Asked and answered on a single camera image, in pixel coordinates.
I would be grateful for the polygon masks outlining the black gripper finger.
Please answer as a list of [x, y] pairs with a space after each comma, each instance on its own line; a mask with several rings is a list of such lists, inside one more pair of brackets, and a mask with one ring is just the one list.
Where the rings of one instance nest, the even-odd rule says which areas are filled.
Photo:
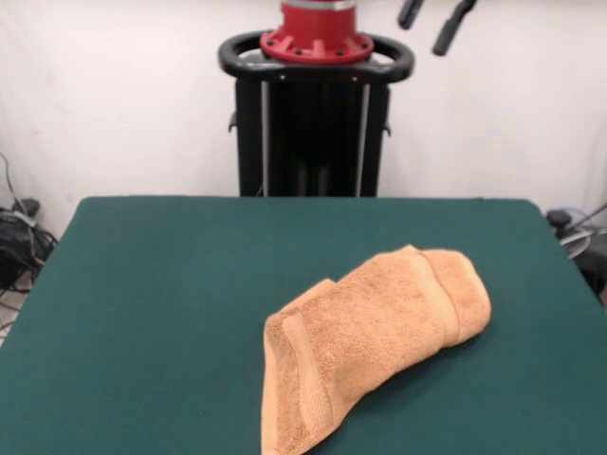
[[456, 5], [451, 16], [442, 26], [439, 35], [432, 47], [433, 55], [447, 55], [459, 28], [464, 22], [465, 17], [475, 8], [476, 3], [476, 0], [462, 0]]
[[399, 27], [411, 28], [423, 4], [424, 0], [405, 0], [397, 16]]

